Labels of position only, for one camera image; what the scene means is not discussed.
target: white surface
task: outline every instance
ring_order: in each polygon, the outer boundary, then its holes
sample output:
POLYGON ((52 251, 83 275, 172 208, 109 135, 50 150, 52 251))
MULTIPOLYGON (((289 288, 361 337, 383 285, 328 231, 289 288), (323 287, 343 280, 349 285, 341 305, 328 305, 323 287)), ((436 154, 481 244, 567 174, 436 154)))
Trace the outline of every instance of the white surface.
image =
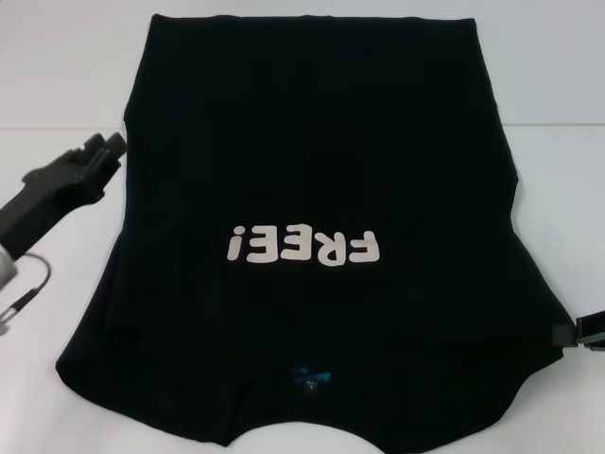
MULTIPOLYGON (((475 16, 505 122, 605 123, 605 4, 598 0, 123 3, 0 1, 0 201, 18 190, 28 170, 99 131, 83 128, 121 125, 152 12, 475 16)), ((517 231, 572 316, 605 309, 605 126, 506 133, 521 178, 517 231)), ((54 274, 0 337, 0 454, 227 452, 103 410, 72 393, 54 371, 120 228, 123 170, 106 192, 34 248, 52 261, 54 274)), ((18 266, 21 274, 0 293, 0 308, 43 278, 35 261, 24 258, 18 266)), ((435 452, 602 453, 604 376, 605 354, 567 350, 527 381, 500 423, 435 452)), ((379 451, 345 432, 292 423, 250 432, 228 452, 379 451)))

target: black fabric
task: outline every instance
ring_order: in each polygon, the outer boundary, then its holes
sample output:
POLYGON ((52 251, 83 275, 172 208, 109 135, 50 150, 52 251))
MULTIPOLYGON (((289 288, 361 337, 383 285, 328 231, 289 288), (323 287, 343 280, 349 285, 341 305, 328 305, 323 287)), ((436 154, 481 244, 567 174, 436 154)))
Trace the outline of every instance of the black fabric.
POLYGON ((306 421, 421 452, 562 357, 475 21, 154 16, 126 124, 123 231, 57 365, 87 399, 203 442, 306 421), (250 262, 254 226, 282 254, 298 224, 346 255, 250 262))

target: white table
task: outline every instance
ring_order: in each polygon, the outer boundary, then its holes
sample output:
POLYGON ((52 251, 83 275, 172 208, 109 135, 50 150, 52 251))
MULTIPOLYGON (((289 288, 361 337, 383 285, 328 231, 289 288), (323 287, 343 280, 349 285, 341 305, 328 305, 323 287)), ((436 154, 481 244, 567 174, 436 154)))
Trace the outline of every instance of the white table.
MULTIPOLYGON (((95 132, 118 131, 147 24, 172 16, 333 14, 475 17, 521 184, 515 227, 572 316, 605 309, 605 3, 598 0, 0 2, 0 203, 21 177, 95 132)), ((0 337, 0 453, 212 453, 91 404, 54 363, 95 290, 124 208, 120 170, 34 251, 53 278, 0 337)), ((43 277, 26 258, 0 307, 43 277)), ((569 349, 534 375, 501 422, 448 454, 603 452, 605 354, 569 349)), ((354 435, 290 423, 250 432, 237 454, 379 452, 354 435)))

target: cable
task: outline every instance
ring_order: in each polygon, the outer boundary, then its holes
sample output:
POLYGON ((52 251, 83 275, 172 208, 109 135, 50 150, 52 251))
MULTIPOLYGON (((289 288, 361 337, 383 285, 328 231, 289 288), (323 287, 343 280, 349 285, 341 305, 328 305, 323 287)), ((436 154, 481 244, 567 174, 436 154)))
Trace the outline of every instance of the cable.
POLYGON ((40 291, 44 287, 46 287, 46 284, 48 284, 48 281, 50 281, 50 276, 53 273, 53 269, 52 269, 50 263, 48 262, 48 260, 46 260, 41 255, 37 255, 36 253, 24 253, 24 256, 30 257, 30 258, 35 258, 36 260, 42 262, 44 264, 44 266, 46 267, 46 276, 41 284, 39 284, 37 287, 30 290, 25 295, 23 295, 21 298, 19 298, 17 301, 15 301, 12 305, 10 305, 8 309, 6 309, 4 312, 2 312, 0 314, 0 324, 6 324, 6 323, 10 322, 15 317, 15 315, 17 315, 19 313, 19 311, 27 305, 27 303, 29 303, 36 296, 38 296, 38 293, 40 293, 40 291))

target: white background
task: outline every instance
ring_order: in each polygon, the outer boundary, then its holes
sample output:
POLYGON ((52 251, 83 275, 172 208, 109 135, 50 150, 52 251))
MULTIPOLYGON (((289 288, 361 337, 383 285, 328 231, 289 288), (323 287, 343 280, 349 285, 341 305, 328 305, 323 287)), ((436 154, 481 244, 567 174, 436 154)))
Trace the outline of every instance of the white background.
MULTIPOLYGON (((0 204, 31 168, 121 128, 154 12, 475 17, 521 179, 517 232, 573 317, 605 309, 605 2, 1 0, 0 204)), ((148 428, 62 385, 54 363, 119 231, 123 170, 106 192, 34 248, 54 275, 0 337, 0 454, 379 452, 354 435, 298 423, 250 432, 226 450, 148 428)), ((43 278, 36 262, 24 258, 18 268, 0 307, 43 278)), ((568 349, 527 381, 502 421, 435 452, 602 453, 604 408, 605 354, 568 349)))

